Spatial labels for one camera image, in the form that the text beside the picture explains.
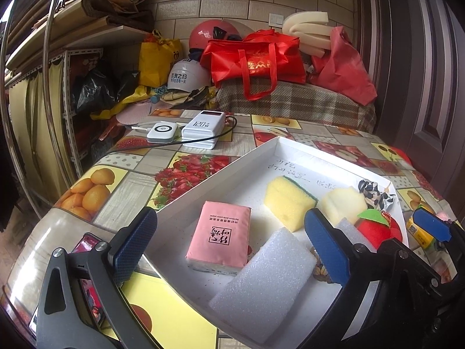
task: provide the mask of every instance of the table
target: table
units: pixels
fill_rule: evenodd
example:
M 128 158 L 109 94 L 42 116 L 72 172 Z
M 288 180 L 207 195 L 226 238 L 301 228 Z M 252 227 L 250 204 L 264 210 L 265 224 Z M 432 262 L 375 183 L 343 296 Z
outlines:
M 182 126 L 197 114 L 198 111 L 191 110 L 158 109 L 140 124 L 164 120 L 178 122 Z M 105 183 L 105 186 L 97 185 L 99 187 L 90 197 L 87 196 L 88 186 L 84 185 L 90 180 L 81 182 L 81 189 L 78 188 L 78 181 L 75 187 L 77 192 L 81 190 L 82 194 L 85 193 L 87 201 L 82 200 L 82 206 L 87 209 L 70 207 L 69 197 L 82 197 L 73 196 L 73 188 L 67 191 L 34 228 L 12 268 L 6 295 L 23 320 L 28 323 L 37 306 L 48 259 L 56 247 L 71 251 L 85 232 L 109 241 L 120 228 L 132 221 L 142 207 L 162 208 L 228 163 L 275 136 L 284 136 L 329 152 L 386 177 L 396 188 L 405 221 L 419 204 L 435 213 L 445 212 L 452 220 L 456 219 L 447 201 L 425 178 L 396 149 L 384 144 L 375 135 L 279 117 L 248 114 L 236 114 L 235 117 L 238 121 L 236 128 L 221 137 L 213 150 L 176 144 L 126 151 L 125 148 L 147 145 L 146 133 L 133 130 L 117 143 L 114 148 L 116 152 L 103 157 L 89 169 L 80 181 L 91 178 L 97 183 Z M 422 247 L 412 236 L 415 228 L 409 228 L 408 232 L 410 248 L 441 275 L 443 282 L 452 279 L 456 272 L 445 249 L 437 244 Z M 157 276 L 145 258 L 139 263 L 139 271 Z M 216 334 L 212 349 L 217 342 L 218 348 L 245 348 L 213 329 Z

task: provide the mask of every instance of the fruit-patterned tablecloth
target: fruit-patterned tablecloth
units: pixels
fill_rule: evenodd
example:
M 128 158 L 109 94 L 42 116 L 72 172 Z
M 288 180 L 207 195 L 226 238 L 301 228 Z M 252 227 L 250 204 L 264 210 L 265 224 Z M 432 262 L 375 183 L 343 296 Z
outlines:
M 143 122 L 168 120 L 177 122 L 182 127 L 197 114 L 198 111 L 160 109 L 152 111 Z M 179 144 L 127 150 L 130 147 L 148 144 L 146 133 L 143 131 L 129 132 L 117 143 L 115 152 L 100 159 L 67 191 L 38 227 L 41 227 L 41 232 L 46 233 L 47 227 L 52 226 L 52 220 L 55 222 L 57 219 L 63 224 L 61 227 L 54 227 L 53 230 L 66 229 L 66 222 L 69 222 L 70 226 L 72 223 L 73 227 L 82 227 L 77 230 L 75 237 L 71 233 L 66 237 L 60 236 L 60 240 L 66 241 L 63 246 L 67 245 L 71 249 L 80 239 L 80 232 L 86 227 L 90 227 L 91 229 L 87 230 L 97 236 L 105 236 L 105 232 L 111 235 L 130 223 L 144 206 L 162 208 L 256 146 L 276 136 L 283 136 L 338 156 L 389 179 L 397 190 L 402 206 L 410 248 L 441 275 L 443 282 L 455 275 L 452 261 L 445 249 L 429 235 L 419 232 L 409 220 L 413 210 L 419 205 L 434 213 L 445 212 L 452 220 L 456 218 L 449 204 L 394 148 L 384 144 L 375 135 L 353 129 L 279 117 L 248 114 L 236 114 L 235 117 L 238 121 L 236 128 L 232 133 L 221 137 L 213 150 L 187 148 Z M 175 140 L 180 140 L 180 129 L 176 136 Z M 18 279 L 24 276 L 21 274 L 22 267 L 25 266 L 24 261 L 33 251 L 40 252 L 37 249 L 38 245 L 43 250 L 44 260 L 37 261 L 37 279 L 31 282 L 32 290 L 40 289 L 40 275 L 45 271 L 47 256 L 60 244 L 60 240 L 55 239 L 47 244 L 49 240 L 44 239 L 41 233 L 33 233 L 28 240 L 30 242 L 26 243 L 24 253 L 15 264 L 17 269 L 13 268 L 7 289 L 14 289 Z M 142 272 L 155 275 L 149 264 L 142 261 L 140 267 Z M 324 282 L 324 277 L 314 276 Z M 37 305 L 38 292 L 23 287 L 22 292 L 16 293 L 15 298 L 27 313 L 31 313 Z M 216 345 L 218 348 L 245 348 L 222 332 L 216 329 L 213 332 L 215 338 L 212 341 L 212 349 Z M 191 342 L 189 347 L 196 346 Z

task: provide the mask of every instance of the blue textured pad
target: blue textured pad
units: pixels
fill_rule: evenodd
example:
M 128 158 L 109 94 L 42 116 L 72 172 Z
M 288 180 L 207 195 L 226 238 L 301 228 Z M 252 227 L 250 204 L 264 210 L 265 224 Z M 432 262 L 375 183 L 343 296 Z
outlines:
M 131 274 L 136 269 L 156 229 L 157 213 L 155 210 L 149 209 L 113 258 L 113 268 L 115 270 L 113 280 L 116 285 L 120 285 L 131 278 Z
M 349 259 L 342 248 L 332 238 L 313 210 L 309 210 L 305 214 L 304 228 L 320 256 L 321 262 L 326 267 L 326 270 L 328 270 L 331 280 L 344 287 L 347 281 L 349 281 L 350 268 Z
M 413 222 L 438 241 L 449 241 L 452 237 L 449 226 L 424 208 L 415 210 Z

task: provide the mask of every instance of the light switch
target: light switch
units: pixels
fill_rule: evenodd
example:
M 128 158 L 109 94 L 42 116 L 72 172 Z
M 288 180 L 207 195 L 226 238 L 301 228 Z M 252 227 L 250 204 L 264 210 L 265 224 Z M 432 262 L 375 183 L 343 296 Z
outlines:
M 284 16 L 280 14 L 270 13 L 270 18 L 268 20 L 268 25 L 271 27 L 283 27 Z

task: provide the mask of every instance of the pink tissue pack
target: pink tissue pack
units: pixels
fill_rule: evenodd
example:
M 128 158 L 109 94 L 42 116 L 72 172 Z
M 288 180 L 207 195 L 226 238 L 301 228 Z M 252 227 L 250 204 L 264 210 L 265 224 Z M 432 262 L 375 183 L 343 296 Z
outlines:
M 247 263 L 250 207 L 206 201 L 187 251 L 187 265 L 237 275 Z

